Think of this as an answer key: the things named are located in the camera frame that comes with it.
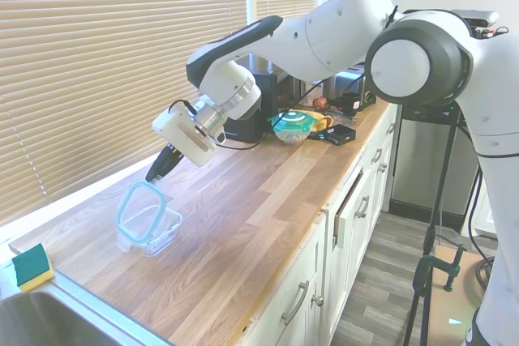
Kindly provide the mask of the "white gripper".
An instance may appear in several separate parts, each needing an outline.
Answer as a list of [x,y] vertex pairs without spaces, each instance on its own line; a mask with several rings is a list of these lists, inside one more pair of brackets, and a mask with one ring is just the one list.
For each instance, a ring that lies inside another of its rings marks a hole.
[[193,164],[207,164],[216,151],[215,143],[207,136],[202,127],[195,122],[189,109],[178,103],[166,109],[152,121],[152,129],[172,147],[164,147],[152,162],[146,182],[160,180],[170,173],[185,156]]

